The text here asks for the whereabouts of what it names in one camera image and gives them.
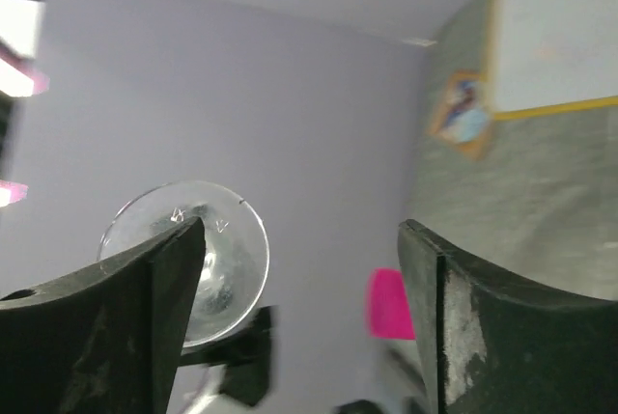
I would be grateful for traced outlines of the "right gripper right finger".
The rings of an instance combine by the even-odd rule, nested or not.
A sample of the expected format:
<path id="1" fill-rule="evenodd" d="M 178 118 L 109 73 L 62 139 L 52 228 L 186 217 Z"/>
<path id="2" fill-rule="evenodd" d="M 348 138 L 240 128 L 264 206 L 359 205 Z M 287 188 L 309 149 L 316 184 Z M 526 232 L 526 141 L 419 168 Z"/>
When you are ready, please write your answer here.
<path id="1" fill-rule="evenodd" d="M 414 220 L 398 255 L 432 413 L 617 409 L 617 305 L 524 278 Z"/>

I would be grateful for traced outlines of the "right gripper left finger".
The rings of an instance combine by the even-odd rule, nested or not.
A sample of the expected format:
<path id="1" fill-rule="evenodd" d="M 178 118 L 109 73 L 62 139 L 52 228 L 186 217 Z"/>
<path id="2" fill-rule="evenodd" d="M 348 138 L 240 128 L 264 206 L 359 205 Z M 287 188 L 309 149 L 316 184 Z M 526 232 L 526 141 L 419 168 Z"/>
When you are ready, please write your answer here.
<path id="1" fill-rule="evenodd" d="M 2 412 L 165 412 L 205 253 L 192 218 L 3 297 Z"/>

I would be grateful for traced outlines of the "pink wine glass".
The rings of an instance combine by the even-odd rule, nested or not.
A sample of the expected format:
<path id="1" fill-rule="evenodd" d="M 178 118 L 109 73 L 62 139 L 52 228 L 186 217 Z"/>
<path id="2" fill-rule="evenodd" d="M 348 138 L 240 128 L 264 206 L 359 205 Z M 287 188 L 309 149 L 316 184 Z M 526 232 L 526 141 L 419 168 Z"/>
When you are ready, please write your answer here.
<path id="1" fill-rule="evenodd" d="M 415 340 L 400 270 L 381 267 L 373 271 L 368 281 L 366 320 L 371 335 L 378 339 Z"/>

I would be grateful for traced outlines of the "clear wine glass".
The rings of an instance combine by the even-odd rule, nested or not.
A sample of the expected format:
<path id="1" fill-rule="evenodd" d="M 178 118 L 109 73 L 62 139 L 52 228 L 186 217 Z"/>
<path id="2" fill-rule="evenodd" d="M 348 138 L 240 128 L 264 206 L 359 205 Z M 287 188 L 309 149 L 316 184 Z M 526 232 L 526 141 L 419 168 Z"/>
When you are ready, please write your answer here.
<path id="1" fill-rule="evenodd" d="M 199 218 L 206 253 L 183 342 L 188 352 L 230 337 L 255 315 L 269 273 L 264 222 L 224 186 L 185 180 L 163 184 L 125 204 L 102 236 L 104 260 L 182 222 Z"/>

